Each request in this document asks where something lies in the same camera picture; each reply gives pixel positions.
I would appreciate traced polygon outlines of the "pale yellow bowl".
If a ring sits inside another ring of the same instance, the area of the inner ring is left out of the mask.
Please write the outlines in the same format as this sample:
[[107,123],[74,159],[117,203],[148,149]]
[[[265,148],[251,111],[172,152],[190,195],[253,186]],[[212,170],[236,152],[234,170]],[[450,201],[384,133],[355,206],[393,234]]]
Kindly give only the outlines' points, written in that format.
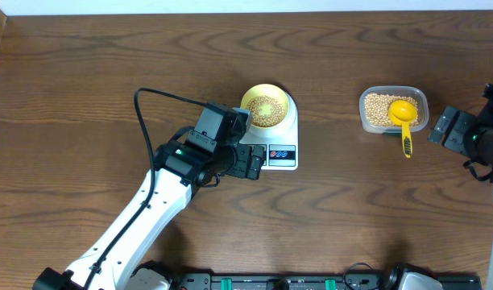
[[286,116],[285,116],[284,120],[289,116],[290,105],[289,105],[288,95],[278,86],[270,85],[270,84],[255,85],[254,87],[248,89],[242,97],[240,107],[242,109],[247,110],[247,104],[251,99],[259,97],[259,96],[263,96],[263,95],[273,97],[273,98],[277,99],[280,103],[284,104],[285,110],[286,110]]

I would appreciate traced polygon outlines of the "yellow measuring scoop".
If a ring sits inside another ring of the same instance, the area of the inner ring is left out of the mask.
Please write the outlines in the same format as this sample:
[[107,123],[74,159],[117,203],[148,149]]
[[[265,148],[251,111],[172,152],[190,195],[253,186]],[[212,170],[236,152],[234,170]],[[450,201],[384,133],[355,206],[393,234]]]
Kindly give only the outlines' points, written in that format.
[[401,127],[401,140],[404,155],[407,158],[412,156],[412,136],[410,131],[411,123],[417,118],[416,107],[405,100],[394,101],[388,110],[388,117],[391,122]]

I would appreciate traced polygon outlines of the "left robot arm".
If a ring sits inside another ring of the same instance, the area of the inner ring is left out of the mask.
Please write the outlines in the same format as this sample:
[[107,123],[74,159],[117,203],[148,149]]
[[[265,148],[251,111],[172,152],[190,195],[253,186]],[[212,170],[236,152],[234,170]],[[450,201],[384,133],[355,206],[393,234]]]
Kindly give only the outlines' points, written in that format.
[[222,175],[257,180],[265,150],[238,143],[234,132],[208,151],[209,138],[186,126],[151,154],[151,169],[126,208],[79,259],[59,273],[50,267],[33,283],[38,289],[126,289],[135,269],[164,227],[197,191],[218,185]]

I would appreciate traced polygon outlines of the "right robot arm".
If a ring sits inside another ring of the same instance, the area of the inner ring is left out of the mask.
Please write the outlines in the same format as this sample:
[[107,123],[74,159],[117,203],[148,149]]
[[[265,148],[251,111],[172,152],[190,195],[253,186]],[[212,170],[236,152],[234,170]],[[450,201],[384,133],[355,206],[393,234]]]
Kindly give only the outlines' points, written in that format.
[[[485,86],[483,97],[487,103],[476,116],[452,106],[444,108],[429,141],[464,155],[468,160],[463,167],[476,180],[493,184],[493,84]],[[493,242],[485,288],[493,289]]]

